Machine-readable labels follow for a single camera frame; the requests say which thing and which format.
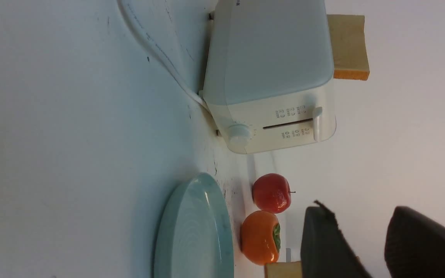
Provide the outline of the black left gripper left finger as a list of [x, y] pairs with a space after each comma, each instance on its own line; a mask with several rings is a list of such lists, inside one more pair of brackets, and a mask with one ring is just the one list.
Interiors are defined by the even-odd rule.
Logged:
[[304, 215], [300, 259], [304, 278], [371, 278], [339, 229], [335, 213], [322, 202]]

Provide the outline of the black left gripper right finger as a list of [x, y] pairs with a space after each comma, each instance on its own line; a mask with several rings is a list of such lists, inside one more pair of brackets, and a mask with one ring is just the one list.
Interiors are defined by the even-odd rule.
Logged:
[[384, 259], [392, 278], [445, 278], [445, 227], [410, 207], [396, 207]]

